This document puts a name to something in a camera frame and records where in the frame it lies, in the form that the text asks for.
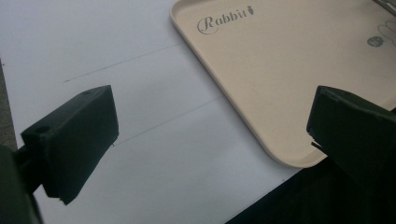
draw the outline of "pencil line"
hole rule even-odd
[[[89,72],[89,73],[85,73],[85,74],[82,74],[82,75],[77,76],[77,77],[69,78],[69,79],[67,79],[66,81],[64,81],[64,83],[65,83],[65,82],[72,81],[72,80],[75,80],[75,79],[78,79],[78,78],[81,78],[81,77],[85,77],[85,76],[91,75],[91,74],[93,74],[93,73],[97,73],[97,72],[106,70],[106,69],[108,69],[108,68],[110,68],[110,67],[114,67],[114,66],[119,65],[119,64],[121,64],[121,63],[128,63],[128,62],[130,62],[130,61],[133,61],[133,60],[136,60],[136,59],[140,59],[140,58],[149,56],[150,54],[157,53],[157,52],[160,52],[160,51],[163,51],[163,50],[166,50],[166,49],[173,48],[173,47],[178,46],[178,45],[180,45],[180,44],[181,44],[181,43],[178,43],[178,44],[171,45],[171,46],[168,46],[168,47],[165,47],[165,48],[162,48],[162,49],[154,50],[154,51],[152,51],[152,52],[144,53],[144,54],[141,54],[141,55],[139,55],[139,56],[133,57],[133,58],[131,58],[131,59],[128,59],[128,60],[125,60],[125,61],[122,61],[122,62],[119,62],[119,63],[113,63],[113,64],[111,64],[111,65],[108,65],[108,66],[103,67],[103,68],[96,69],[96,70],[91,71],[91,72]]]
[[[163,126],[164,124],[169,123],[169,122],[171,122],[171,121],[173,121],[173,120],[175,120],[175,119],[178,119],[178,118],[181,118],[181,117],[183,117],[183,116],[185,116],[185,115],[187,115],[187,114],[190,114],[192,111],[194,111],[194,110],[196,110],[196,109],[199,109],[199,108],[202,108],[202,107],[204,107],[204,106],[206,106],[206,105],[209,105],[209,104],[211,104],[211,103],[213,103],[213,102],[215,102],[215,101],[217,101],[218,99],[223,98],[223,97],[224,97],[224,96],[221,95],[221,96],[219,96],[219,97],[217,97],[217,98],[215,98],[215,99],[213,99],[213,100],[211,100],[211,101],[208,101],[208,102],[204,103],[203,105],[199,105],[199,106],[197,106],[197,107],[195,107],[195,108],[193,108],[193,109],[191,109],[191,110],[189,110],[189,111],[187,111],[187,112],[184,112],[184,113],[182,113],[182,114],[177,115],[177,116],[174,117],[174,118],[171,118],[171,119],[169,119],[169,120],[167,120],[167,121],[164,121],[164,122],[162,122],[162,123],[160,123],[160,124],[158,124],[158,125],[155,125],[155,126],[153,126],[153,127],[151,127],[151,128],[148,128],[147,130],[145,130],[145,131],[143,131],[143,132],[141,132],[141,133],[138,133],[138,134],[136,134],[136,135],[134,135],[134,136],[132,136],[132,137],[130,137],[130,138],[127,138],[127,139],[125,139],[125,140],[122,140],[121,142],[118,142],[117,144],[114,144],[114,147],[117,147],[117,146],[119,146],[119,145],[122,145],[122,144],[124,144],[124,143],[126,143],[126,142],[128,142],[128,141],[130,141],[130,140],[132,140],[132,139],[134,139],[134,138],[136,138],[136,137],[138,137],[138,136],[144,134],[144,133],[148,133],[148,132],[150,132],[150,131],[152,131],[152,130],[154,130],[154,129],[160,127],[160,126]]]

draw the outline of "tray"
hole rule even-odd
[[[326,158],[305,126],[318,85],[396,106],[396,20],[374,1],[180,0],[177,29],[276,161]]]

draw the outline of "rabbit logo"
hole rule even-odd
[[[239,8],[237,10],[224,13],[217,17],[205,17],[198,21],[197,29],[203,35],[213,35],[221,26],[227,25],[234,21],[242,20],[246,17],[253,16],[254,10],[252,6],[247,8]]]
[[[386,21],[378,26],[378,31],[396,47],[396,21]]]

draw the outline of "white surface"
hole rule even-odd
[[[177,33],[173,0],[0,1],[19,133],[76,94],[111,85],[120,137],[46,223],[224,223],[297,170],[272,161]]]

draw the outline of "black object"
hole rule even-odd
[[[307,130],[329,157],[229,223],[394,223],[396,114],[320,86]]]
[[[395,0],[374,0],[381,7],[386,9],[388,12],[396,16],[396,1]]]
[[[49,197],[71,203],[118,135],[111,87],[82,92],[26,129],[21,134],[24,147],[15,153],[1,147],[1,169],[7,170],[0,173],[7,183],[0,186],[1,204],[25,211],[34,201],[25,203],[23,198],[41,184]],[[3,201],[7,195],[21,199]]]

